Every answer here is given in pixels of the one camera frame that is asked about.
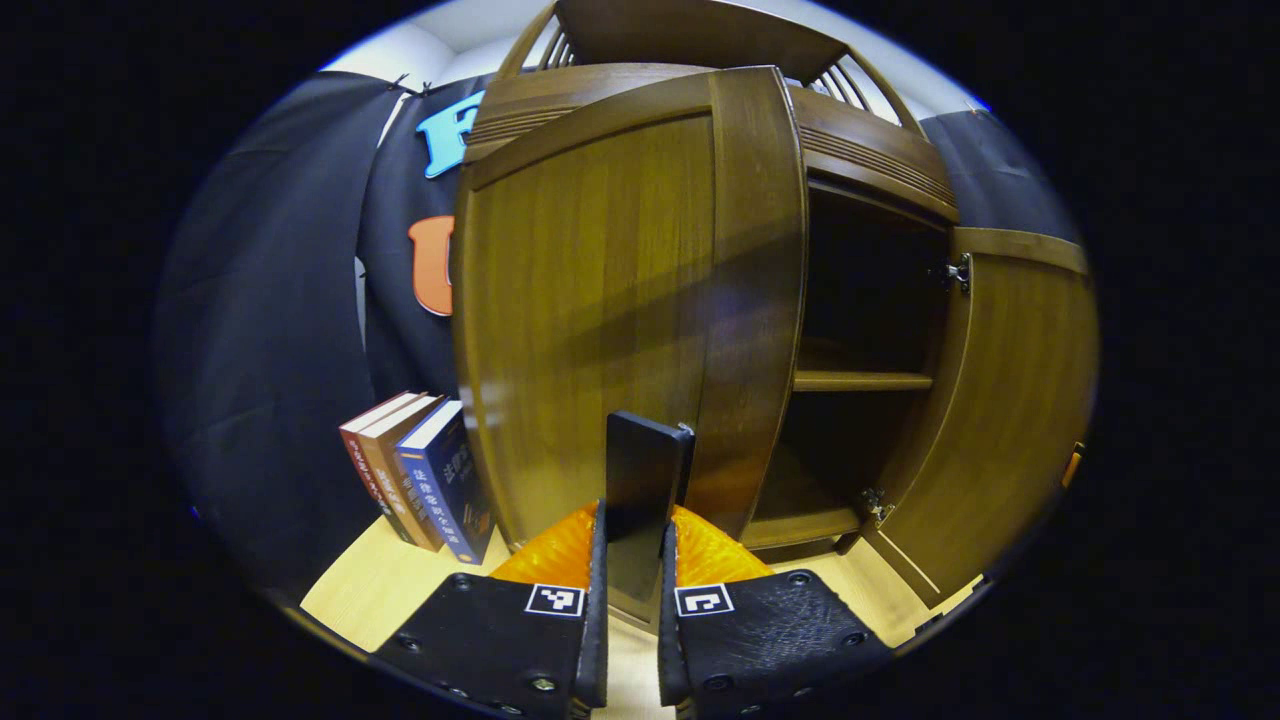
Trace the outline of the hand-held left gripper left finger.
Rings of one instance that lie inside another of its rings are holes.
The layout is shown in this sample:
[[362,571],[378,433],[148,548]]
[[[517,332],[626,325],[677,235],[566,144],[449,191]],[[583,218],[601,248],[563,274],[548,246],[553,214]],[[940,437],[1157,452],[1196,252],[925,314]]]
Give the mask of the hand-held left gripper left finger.
[[375,662],[480,717],[588,719],[607,703],[605,568],[588,503],[492,574],[449,574]]

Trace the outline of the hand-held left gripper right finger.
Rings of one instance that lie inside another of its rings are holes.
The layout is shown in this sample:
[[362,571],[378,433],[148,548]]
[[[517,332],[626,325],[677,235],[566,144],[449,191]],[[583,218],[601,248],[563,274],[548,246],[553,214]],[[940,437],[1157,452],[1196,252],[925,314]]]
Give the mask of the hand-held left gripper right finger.
[[832,719],[891,648],[808,568],[774,571],[676,507],[662,546],[660,702],[680,719]]

